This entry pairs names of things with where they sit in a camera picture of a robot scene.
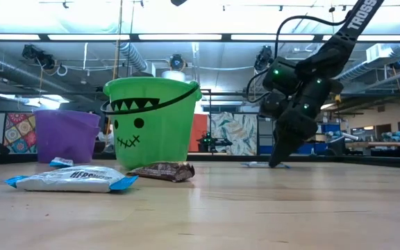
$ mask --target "fluorescent light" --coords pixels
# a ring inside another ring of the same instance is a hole
[[[334,103],[324,104],[324,105],[322,105],[322,107],[320,107],[320,110],[324,110],[325,108],[330,108],[333,105],[334,105]]]
[[[148,34],[138,35],[141,40],[221,40],[218,34]]]
[[[231,35],[231,40],[262,40],[274,41],[276,39],[276,35]]]
[[[16,99],[14,94],[0,94],[0,97],[6,98],[6,99],[12,99],[12,100]]]
[[[64,99],[62,96],[58,94],[43,94],[43,97],[46,97],[50,100],[57,101],[59,103],[69,103],[68,100]]]
[[[312,41],[314,40],[314,35],[280,35],[278,37],[279,41]]]
[[[50,40],[129,40],[129,35],[118,35],[118,34],[66,34],[66,35],[48,35]]]
[[[41,40],[35,34],[0,34],[0,40]]]
[[[41,98],[38,102],[48,109],[59,109],[61,105],[61,103],[57,101],[52,101],[46,98]]]
[[[400,41],[400,35],[360,35],[358,41]]]

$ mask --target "brown wrapper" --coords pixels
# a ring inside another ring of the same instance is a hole
[[[180,182],[193,177],[195,171],[188,162],[156,162],[146,167],[138,167],[127,175]]]

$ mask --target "black cable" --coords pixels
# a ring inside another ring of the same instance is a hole
[[[329,25],[329,26],[339,26],[339,25],[344,24],[344,23],[347,21],[347,19],[348,19],[348,17],[350,16],[350,14],[351,14],[351,11],[349,11],[349,12],[347,13],[347,16],[345,17],[345,19],[343,19],[341,22],[336,22],[336,23],[335,23],[335,22],[326,21],[326,20],[324,20],[324,19],[320,19],[320,18],[317,18],[317,17],[306,16],[306,15],[297,15],[297,16],[293,16],[293,17],[288,17],[287,19],[285,19],[285,20],[281,23],[281,25],[280,25],[280,26],[278,27],[278,29],[277,29],[276,41],[275,41],[275,43],[274,43],[274,60],[277,58],[277,54],[278,54],[278,37],[279,37],[280,34],[281,34],[281,31],[282,31],[283,26],[284,26],[286,23],[288,23],[289,21],[294,20],[294,19],[309,19],[309,20],[316,21],[316,22],[319,22],[319,23],[321,23],[321,24],[326,24],[326,25]],[[264,97],[266,97],[266,96],[269,94],[269,92],[267,92],[267,93],[264,93],[261,97],[259,97],[259,98],[257,98],[257,99],[254,99],[254,100],[250,100],[250,99],[249,99],[249,88],[251,87],[251,84],[252,84],[253,80],[254,80],[257,76],[260,76],[261,74],[264,74],[264,73],[266,73],[267,71],[268,71],[268,69],[265,69],[265,70],[261,71],[260,73],[256,74],[255,76],[253,76],[253,77],[249,80],[248,85],[247,85],[247,100],[248,100],[249,103],[256,103],[256,102],[260,101],[261,99],[263,99]]]
[[[261,97],[258,97],[258,98],[254,99],[254,100],[250,100],[249,99],[249,88],[251,87],[252,82],[254,81],[255,78],[263,75],[266,72],[268,72],[268,69],[262,70],[261,72],[259,72],[256,75],[254,75],[251,79],[249,79],[249,82],[248,82],[248,85],[247,85],[247,100],[248,100],[249,103],[256,103],[256,102],[260,101],[261,99],[263,99],[264,97],[266,97],[269,94],[269,92],[266,92]]]
[[[275,44],[274,44],[274,59],[277,58],[277,54],[278,54],[278,37],[279,37],[280,34],[281,34],[281,31],[282,31],[283,26],[284,26],[286,23],[288,23],[289,21],[294,20],[294,19],[308,19],[308,20],[316,21],[316,22],[319,22],[319,23],[321,23],[321,24],[326,24],[326,25],[329,25],[329,26],[339,26],[339,25],[342,25],[343,23],[345,23],[345,22],[347,21],[348,16],[349,16],[349,14],[345,17],[344,20],[342,20],[341,22],[337,22],[337,23],[335,23],[335,22],[330,22],[330,21],[326,21],[326,20],[324,20],[324,19],[320,19],[320,18],[317,18],[317,17],[310,17],[310,16],[305,16],[305,15],[297,15],[297,16],[293,16],[293,17],[288,17],[287,19],[285,19],[285,20],[281,23],[281,25],[280,25],[280,26],[278,27],[278,29],[277,29],[277,33],[276,33],[276,42],[275,42]]]

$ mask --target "colorful artwork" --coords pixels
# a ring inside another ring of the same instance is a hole
[[[12,153],[36,153],[35,116],[32,113],[7,113],[4,146]]]
[[[232,156],[254,156],[257,154],[257,115],[241,115],[223,112],[212,114],[211,135],[214,138],[228,138],[233,145],[216,147],[226,150]]]

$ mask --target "wooden table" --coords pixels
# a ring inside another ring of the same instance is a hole
[[[23,192],[3,180],[51,168],[0,165],[0,249],[400,249],[400,169],[193,164],[188,182],[125,194]]]

